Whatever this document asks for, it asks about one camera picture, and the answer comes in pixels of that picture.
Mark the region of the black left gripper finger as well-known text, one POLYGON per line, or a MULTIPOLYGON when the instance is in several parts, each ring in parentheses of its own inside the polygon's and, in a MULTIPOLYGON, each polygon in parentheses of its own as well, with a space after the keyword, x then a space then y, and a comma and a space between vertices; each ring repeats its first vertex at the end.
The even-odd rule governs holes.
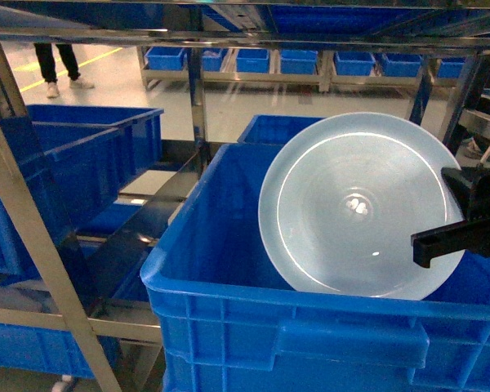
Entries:
POLYGON ((434 258, 467 250, 490 257, 490 218, 462 221, 411 236, 412 258, 416 265, 430 268, 434 258))

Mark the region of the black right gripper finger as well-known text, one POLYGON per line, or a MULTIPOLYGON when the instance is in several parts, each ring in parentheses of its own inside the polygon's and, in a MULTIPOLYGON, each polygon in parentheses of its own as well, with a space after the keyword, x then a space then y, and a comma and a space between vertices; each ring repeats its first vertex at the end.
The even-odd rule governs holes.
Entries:
POLYGON ((442 178, 468 221, 490 218, 490 168, 444 167, 442 178))

